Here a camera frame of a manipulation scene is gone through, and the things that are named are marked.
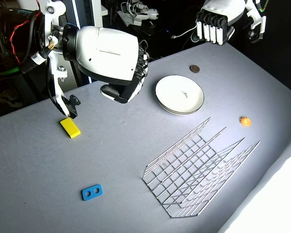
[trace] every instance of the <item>table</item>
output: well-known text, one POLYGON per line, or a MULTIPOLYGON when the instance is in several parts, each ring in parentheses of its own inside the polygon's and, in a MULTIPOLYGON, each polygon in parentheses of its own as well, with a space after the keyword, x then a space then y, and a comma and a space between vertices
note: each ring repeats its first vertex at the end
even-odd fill
POLYGON ((128 104, 103 97, 102 85, 68 93, 81 101, 74 121, 82 133, 74 139, 50 100, 0 117, 0 233, 213 233, 291 140, 291 91, 230 45, 203 44, 151 62, 128 104), (157 103, 155 84, 172 74, 203 89, 196 113, 172 115, 157 103), (251 118, 250 128, 241 116, 251 118), (205 138, 227 126, 213 147, 243 137, 243 147, 261 144, 200 216, 171 219, 142 181, 144 168, 208 117, 205 138), (98 183, 104 194, 83 201, 81 190, 98 183))

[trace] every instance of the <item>dish rack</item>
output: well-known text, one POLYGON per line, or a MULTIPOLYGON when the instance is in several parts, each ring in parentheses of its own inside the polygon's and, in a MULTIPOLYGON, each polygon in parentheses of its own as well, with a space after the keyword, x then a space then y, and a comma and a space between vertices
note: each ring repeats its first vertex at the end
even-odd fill
POLYGON ((226 127, 205 141, 199 134, 209 120, 205 120, 145 168, 143 181, 172 218, 201 214, 260 143, 231 156, 245 140, 243 138, 216 152, 210 143, 226 127))

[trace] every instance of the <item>blue rectangular object with holes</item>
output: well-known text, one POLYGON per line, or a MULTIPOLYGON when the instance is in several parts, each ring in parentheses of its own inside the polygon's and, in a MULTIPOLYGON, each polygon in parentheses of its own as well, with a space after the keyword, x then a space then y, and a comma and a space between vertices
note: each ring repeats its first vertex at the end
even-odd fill
POLYGON ((102 195, 102 187, 100 184, 96 184, 92 187, 82 190, 83 200, 90 200, 102 195))

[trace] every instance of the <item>plate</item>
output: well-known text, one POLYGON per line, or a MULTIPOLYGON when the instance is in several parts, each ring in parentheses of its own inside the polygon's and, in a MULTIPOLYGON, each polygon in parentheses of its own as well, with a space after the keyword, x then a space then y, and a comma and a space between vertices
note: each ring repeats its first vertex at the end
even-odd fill
POLYGON ((155 91, 160 105, 177 115, 194 113, 204 103, 204 93, 200 86, 180 75, 162 78, 157 83, 155 91))

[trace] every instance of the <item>metal wire rack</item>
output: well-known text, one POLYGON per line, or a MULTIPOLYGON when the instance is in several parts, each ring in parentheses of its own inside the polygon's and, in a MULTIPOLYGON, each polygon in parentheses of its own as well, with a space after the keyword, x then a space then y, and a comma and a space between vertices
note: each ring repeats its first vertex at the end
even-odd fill
POLYGON ((231 153, 245 138, 216 152, 210 143, 226 127, 205 141, 199 134, 209 120, 205 120, 145 168, 144 182, 170 217, 190 217, 202 213, 260 143, 234 157, 231 157, 231 153))

